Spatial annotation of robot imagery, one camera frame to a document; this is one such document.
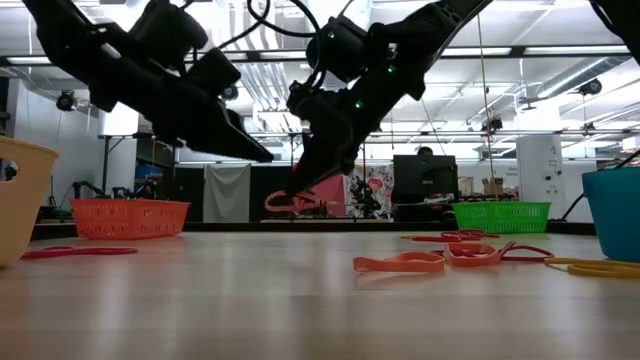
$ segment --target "ceiling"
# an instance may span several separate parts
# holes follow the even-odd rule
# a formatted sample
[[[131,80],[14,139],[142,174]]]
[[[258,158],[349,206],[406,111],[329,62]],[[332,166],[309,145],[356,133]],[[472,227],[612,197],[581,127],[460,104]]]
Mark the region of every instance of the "ceiling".
[[[330,12],[328,13],[327,9],[323,10],[317,3],[328,4],[326,1],[307,0],[321,23],[326,23],[326,17]],[[2,3],[11,2],[15,3],[13,0],[1,0],[0,6],[3,6]],[[345,2],[345,0],[331,1],[338,10]],[[216,4],[226,3],[228,3],[226,5],[228,16],[225,15],[226,10],[221,11],[216,7]],[[354,16],[363,16],[362,14],[366,13],[369,23],[390,23],[403,19],[426,3],[427,1],[420,0],[356,0],[352,6],[357,10],[354,10]],[[195,3],[189,8],[189,12],[208,31],[213,42],[219,43],[229,36],[230,27],[237,23],[238,11],[243,14],[243,26],[249,25],[249,15],[245,7],[241,0],[216,0],[209,3]],[[306,30],[306,22],[302,14],[290,2],[276,1],[275,7],[276,24],[295,31]],[[130,26],[132,19],[136,17],[136,12],[127,10],[125,5],[88,6],[83,7],[83,10],[95,22],[116,21],[123,27]],[[482,12],[479,21],[484,46],[621,44],[620,39],[611,34],[597,18],[587,0],[496,0]],[[0,7],[0,56],[43,54],[35,30],[35,24],[30,21],[30,15],[24,8]],[[248,45],[245,45],[253,49],[277,48],[280,50],[300,50],[305,47],[300,39],[283,37],[264,29],[261,29],[256,36],[249,39]],[[455,47],[479,47],[480,45],[478,19],[469,23],[451,44]],[[402,99],[383,121],[381,129],[383,131],[392,129],[394,131],[427,131],[431,130],[431,124],[428,121],[431,118],[438,130],[453,131],[468,128],[479,130],[484,119],[485,85],[489,88],[486,99],[488,103],[502,98],[502,105],[507,105],[494,108],[495,114],[503,119],[505,128],[527,128],[528,124],[523,125],[522,120],[515,120],[518,118],[515,103],[505,102],[505,99],[514,100],[511,94],[517,97],[522,96],[517,88],[521,84],[528,85],[530,90],[532,87],[535,88],[536,84],[553,79],[583,61],[585,61],[584,58],[575,57],[486,59],[483,66],[483,63],[476,59],[440,60],[425,75],[427,91],[422,101],[416,102],[408,97]],[[260,66],[262,65],[256,64],[258,69],[256,74],[264,74]],[[278,67],[275,70],[280,69],[287,84],[294,80],[306,80],[310,73],[309,67],[302,62],[285,62]],[[79,97],[88,98],[88,92],[82,90],[82,84],[72,81],[70,76],[60,69],[14,67],[6,70],[13,71],[13,74],[23,78],[25,73],[30,75],[37,87],[43,90],[57,91],[74,87]],[[542,106],[559,108],[560,118],[556,119],[558,128],[579,129],[585,121],[594,118],[603,119],[604,114],[615,115],[614,112],[620,109],[635,106],[640,82],[635,84],[633,81],[638,78],[640,78],[640,67],[634,61],[628,61],[598,76],[603,84],[603,91],[599,96],[587,96],[583,99],[580,95],[563,94]],[[278,91],[274,90],[272,82],[266,81],[263,84],[267,85],[269,88],[267,91],[271,91],[273,97],[278,96]],[[254,104],[259,103],[259,99],[252,98],[244,85],[246,84],[240,84],[240,96],[230,102],[229,107],[251,117],[254,115]],[[284,88],[278,90],[281,94],[286,93]],[[586,101],[586,106],[580,106],[583,101]],[[602,128],[633,127],[640,122],[638,114],[638,111],[626,112],[620,118],[609,119]],[[274,116],[282,118],[282,115],[282,112],[278,112],[275,115],[260,116],[266,119]],[[287,124],[295,124],[295,126],[289,126],[290,128],[299,126],[300,122],[293,116],[284,115],[288,120]],[[278,124],[278,122],[274,124],[271,120],[256,122],[255,127],[250,131],[278,132],[281,130]],[[415,137],[399,140],[426,141],[426,139],[415,139]]]

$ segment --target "orange basket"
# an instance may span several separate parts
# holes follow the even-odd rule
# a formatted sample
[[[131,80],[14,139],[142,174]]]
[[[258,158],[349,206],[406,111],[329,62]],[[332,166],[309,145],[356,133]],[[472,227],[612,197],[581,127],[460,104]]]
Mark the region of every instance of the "orange basket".
[[[136,240],[182,232],[189,203],[157,200],[71,200],[78,236]]]

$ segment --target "wooden table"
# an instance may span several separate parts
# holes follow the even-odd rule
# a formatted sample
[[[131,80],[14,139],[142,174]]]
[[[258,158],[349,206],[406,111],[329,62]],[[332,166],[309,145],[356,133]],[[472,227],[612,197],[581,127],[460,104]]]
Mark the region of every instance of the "wooden table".
[[[601,258],[590,237],[517,239]],[[51,245],[104,245],[75,239]],[[0,272],[0,359],[640,359],[640,282],[543,265],[356,275],[398,235],[187,234]]]

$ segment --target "person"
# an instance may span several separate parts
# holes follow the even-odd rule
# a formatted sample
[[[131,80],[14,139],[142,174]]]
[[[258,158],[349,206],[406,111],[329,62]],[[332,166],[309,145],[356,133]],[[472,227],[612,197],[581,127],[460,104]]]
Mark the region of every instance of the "person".
[[[428,159],[433,156],[433,150],[428,146],[423,146],[418,149],[418,155],[422,156],[425,159]]]

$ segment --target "green basket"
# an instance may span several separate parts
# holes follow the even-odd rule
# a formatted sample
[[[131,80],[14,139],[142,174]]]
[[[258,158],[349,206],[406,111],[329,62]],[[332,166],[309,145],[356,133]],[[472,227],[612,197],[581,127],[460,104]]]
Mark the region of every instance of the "green basket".
[[[480,202],[453,204],[461,230],[491,234],[543,233],[551,203]]]

